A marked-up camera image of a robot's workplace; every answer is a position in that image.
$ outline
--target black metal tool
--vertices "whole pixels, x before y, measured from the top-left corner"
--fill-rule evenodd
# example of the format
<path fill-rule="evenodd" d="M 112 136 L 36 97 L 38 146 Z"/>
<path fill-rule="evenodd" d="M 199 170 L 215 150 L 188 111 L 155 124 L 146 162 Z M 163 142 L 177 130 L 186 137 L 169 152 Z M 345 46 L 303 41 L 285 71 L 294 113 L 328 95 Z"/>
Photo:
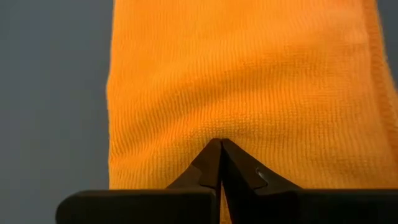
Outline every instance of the black metal tool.
<path fill-rule="evenodd" d="M 229 139 L 213 139 L 162 190 L 91 190 L 66 198 L 57 224 L 219 223 L 223 182 L 233 223 L 398 223 L 398 190 L 310 190 Z"/>

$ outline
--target towel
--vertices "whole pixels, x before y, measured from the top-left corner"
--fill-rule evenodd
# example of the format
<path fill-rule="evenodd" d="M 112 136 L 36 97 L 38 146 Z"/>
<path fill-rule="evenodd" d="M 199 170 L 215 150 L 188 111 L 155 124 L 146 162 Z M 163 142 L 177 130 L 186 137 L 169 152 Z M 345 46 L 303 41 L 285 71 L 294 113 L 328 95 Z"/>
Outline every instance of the towel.
<path fill-rule="evenodd" d="M 303 188 L 397 188 L 381 33 L 375 0 L 115 0 L 110 188 L 164 188 L 213 138 Z"/>

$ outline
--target black clamp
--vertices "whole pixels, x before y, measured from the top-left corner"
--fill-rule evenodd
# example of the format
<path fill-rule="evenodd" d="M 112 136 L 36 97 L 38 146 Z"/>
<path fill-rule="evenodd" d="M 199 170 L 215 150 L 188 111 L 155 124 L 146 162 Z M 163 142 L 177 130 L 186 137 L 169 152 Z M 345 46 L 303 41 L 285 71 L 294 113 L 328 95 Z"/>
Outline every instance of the black clamp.
<path fill-rule="evenodd" d="M 229 139 L 213 139 L 162 190 L 89 190 L 57 224 L 220 222 L 221 181 L 233 223 L 398 223 L 398 190 L 302 189 Z"/>

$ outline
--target gray background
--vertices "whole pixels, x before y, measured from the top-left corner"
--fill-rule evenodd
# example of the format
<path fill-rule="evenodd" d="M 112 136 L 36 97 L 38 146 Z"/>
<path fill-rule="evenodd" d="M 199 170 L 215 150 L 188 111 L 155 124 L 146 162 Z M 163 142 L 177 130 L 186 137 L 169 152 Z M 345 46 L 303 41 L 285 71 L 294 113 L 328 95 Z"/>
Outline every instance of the gray background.
<path fill-rule="evenodd" d="M 379 1 L 398 72 L 397 1 Z M 54 222 L 57 204 L 108 187 L 111 0 L 0 0 L 0 223 Z"/>

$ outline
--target orange microfiber towel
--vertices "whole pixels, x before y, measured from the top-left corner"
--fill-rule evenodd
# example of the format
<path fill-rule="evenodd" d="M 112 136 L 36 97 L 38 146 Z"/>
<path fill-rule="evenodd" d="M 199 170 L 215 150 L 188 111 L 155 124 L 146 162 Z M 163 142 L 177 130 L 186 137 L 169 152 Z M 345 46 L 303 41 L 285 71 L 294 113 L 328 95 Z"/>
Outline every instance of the orange microfiber towel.
<path fill-rule="evenodd" d="M 374 0 L 115 0 L 111 49 L 111 189 L 166 187 L 212 138 L 304 188 L 398 187 Z"/>

